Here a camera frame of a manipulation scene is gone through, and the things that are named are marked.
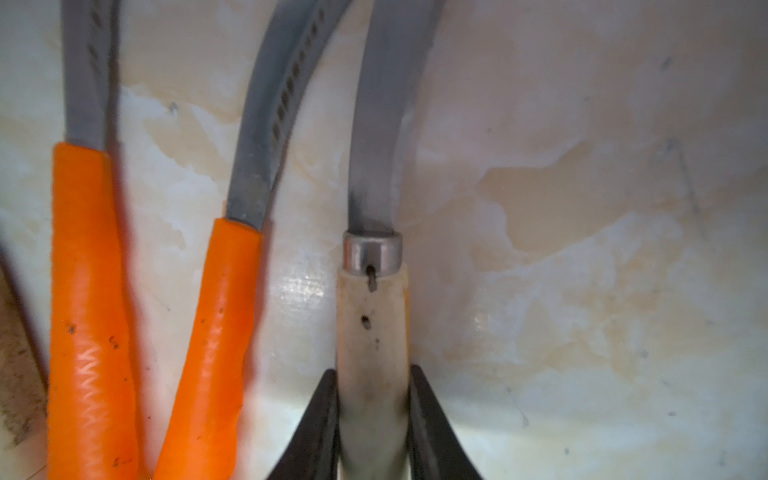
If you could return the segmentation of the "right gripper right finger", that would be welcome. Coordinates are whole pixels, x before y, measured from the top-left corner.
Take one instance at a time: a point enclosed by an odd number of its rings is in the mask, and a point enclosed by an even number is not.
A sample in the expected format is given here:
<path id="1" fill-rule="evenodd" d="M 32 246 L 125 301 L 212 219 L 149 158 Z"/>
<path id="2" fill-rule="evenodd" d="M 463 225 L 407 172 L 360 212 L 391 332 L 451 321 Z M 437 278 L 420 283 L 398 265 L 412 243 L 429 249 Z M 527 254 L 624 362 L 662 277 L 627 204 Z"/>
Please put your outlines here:
<path id="1" fill-rule="evenodd" d="M 410 367 L 407 444 L 412 479 L 481 479 L 418 365 Z"/>

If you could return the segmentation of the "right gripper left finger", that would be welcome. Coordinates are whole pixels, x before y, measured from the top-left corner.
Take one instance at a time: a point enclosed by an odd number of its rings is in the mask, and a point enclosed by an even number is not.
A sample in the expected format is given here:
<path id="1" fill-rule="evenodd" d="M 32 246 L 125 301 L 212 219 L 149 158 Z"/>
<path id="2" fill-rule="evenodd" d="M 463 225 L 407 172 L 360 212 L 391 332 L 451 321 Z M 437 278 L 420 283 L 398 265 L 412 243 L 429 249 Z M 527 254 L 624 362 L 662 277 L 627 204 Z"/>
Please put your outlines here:
<path id="1" fill-rule="evenodd" d="M 335 480 L 340 449 L 337 374 L 326 370 L 268 480 Z"/>

